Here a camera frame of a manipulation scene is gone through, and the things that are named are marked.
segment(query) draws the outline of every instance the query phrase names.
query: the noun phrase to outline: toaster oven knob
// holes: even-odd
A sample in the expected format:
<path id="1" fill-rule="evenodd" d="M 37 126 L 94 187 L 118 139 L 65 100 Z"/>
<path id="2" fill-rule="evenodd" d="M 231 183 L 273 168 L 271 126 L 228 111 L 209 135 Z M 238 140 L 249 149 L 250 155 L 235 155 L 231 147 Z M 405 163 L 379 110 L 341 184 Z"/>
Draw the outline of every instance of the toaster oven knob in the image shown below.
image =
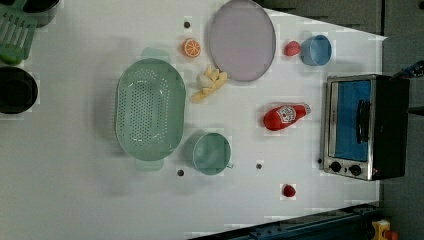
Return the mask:
<path id="1" fill-rule="evenodd" d="M 331 170 L 333 170 L 334 172 L 340 172 L 340 169 L 342 169 L 342 165 L 340 165 L 340 163 L 338 162 L 333 162 L 330 165 Z"/>
<path id="2" fill-rule="evenodd" d="M 349 171 L 352 173 L 353 176 L 357 177 L 359 175 L 361 175 L 361 167 L 358 165 L 353 165 L 352 167 L 349 168 Z"/>

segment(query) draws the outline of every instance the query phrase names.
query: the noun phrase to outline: red toy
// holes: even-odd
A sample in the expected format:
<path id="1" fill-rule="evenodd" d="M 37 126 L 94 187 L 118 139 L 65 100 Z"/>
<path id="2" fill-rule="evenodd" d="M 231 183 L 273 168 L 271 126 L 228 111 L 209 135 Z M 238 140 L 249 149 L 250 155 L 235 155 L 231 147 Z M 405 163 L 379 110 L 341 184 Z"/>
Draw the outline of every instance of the red toy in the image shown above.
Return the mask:
<path id="1" fill-rule="evenodd" d="M 294 195 L 296 195 L 296 190 L 292 186 L 287 185 L 283 189 L 283 195 L 285 197 L 294 197 Z"/>
<path id="2" fill-rule="evenodd" d="M 271 131 L 284 129 L 311 113 L 307 104 L 283 105 L 269 111 L 264 116 L 264 125 Z"/>
<path id="3" fill-rule="evenodd" d="M 284 55 L 286 56 L 294 56 L 296 54 L 300 53 L 300 45 L 296 41 L 291 41 L 287 46 L 284 48 Z"/>

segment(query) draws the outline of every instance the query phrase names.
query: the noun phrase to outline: blue cup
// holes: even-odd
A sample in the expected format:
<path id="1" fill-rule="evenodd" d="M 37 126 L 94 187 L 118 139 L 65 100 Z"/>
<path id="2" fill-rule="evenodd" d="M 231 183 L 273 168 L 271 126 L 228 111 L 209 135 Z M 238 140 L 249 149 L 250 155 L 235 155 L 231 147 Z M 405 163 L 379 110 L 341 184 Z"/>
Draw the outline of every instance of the blue cup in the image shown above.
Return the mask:
<path id="1" fill-rule="evenodd" d="M 322 66 L 331 58 L 331 43 L 324 35 L 309 38 L 301 47 L 302 61 L 309 66 Z"/>

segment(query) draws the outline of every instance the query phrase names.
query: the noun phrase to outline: toaster oven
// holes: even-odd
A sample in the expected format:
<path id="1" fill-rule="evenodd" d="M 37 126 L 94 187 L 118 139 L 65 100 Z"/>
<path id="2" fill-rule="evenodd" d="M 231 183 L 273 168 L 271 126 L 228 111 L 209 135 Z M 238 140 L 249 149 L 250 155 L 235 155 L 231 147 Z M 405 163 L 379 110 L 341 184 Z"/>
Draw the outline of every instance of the toaster oven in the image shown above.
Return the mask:
<path id="1" fill-rule="evenodd" d="M 405 174 L 409 80 L 329 77 L 324 171 L 363 180 Z"/>

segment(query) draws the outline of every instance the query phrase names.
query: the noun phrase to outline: toaster oven window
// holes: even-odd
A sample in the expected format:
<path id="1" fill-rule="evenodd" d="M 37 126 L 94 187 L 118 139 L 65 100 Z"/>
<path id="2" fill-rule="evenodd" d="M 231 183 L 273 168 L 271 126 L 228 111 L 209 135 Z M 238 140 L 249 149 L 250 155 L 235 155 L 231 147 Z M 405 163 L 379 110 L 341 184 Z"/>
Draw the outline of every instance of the toaster oven window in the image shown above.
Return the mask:
<path id="1" fill-rule="evenodd" d="M 369 127 L 369 115 L 364 114 L 364 104 L 371 101 L 371 81 L 333 83 L 330 144 L 331 157 L 366 162 L 368 142 L 364 132 Z"/>

